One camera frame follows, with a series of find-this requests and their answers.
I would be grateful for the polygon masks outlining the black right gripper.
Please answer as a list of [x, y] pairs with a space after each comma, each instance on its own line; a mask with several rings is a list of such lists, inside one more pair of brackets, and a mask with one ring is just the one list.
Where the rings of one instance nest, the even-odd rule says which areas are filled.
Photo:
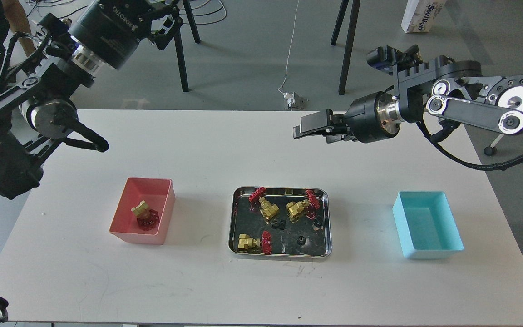
[[379, 91], [356, 99], [345, 114], [330, 109], [308, 114], [293, 128], [293, 138], [322, 136], [326, 143], [359, 141], [372, 143], [394, 138], [400, 130], [399, 100]]

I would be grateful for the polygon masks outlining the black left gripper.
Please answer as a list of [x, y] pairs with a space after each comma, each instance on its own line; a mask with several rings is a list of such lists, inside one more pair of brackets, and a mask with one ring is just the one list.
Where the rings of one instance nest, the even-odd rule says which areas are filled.
[[[114, 69], [121, 69], [142, 39], [158, 50], [178, 35], [183, 20], [178, 0], [94, 0], [71, 25], [69, 33]], [[151, 22], [163, 19], [151, 31]]]

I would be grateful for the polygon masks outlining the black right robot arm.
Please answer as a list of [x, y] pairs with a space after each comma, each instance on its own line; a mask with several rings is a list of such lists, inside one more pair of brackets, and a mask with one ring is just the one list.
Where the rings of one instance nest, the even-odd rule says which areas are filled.
[[401, 52], [380, 46], [367, 64], [395, 78], [394, 94], [379, 91], [356, 99], [342, 114], [326, 109], [301, 118], [293, 138], [323, 136], [326, 142], [372, 143], [397, 136], [400, 124], [416, 124], [423, 136], [449, 159], [475, 170], [506, 170], [523, 163], [523, 154], [493, 165], [475, 165], [446, 151], [441, 143], [460, 125], [523, 134], [523, 75], [482, 75], [477, 61], [438, 56], [424, 62], [417, 45]]

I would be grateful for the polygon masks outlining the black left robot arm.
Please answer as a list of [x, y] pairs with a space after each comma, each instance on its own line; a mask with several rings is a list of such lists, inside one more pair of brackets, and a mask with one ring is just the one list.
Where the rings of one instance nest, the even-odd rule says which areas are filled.
[[187, 91], [182, 25], [176, 0], [92, 0], [76, 21], [48, 13], [37, 34], [14, 33], [0, 67], [0, 196], [37, 188], [61, 144], [108, 151], [108, 141], [79, 120], [71, 96], [91, 87], [102, 66], [122, 68], [142, 40], [159, 50], [174, 41]]

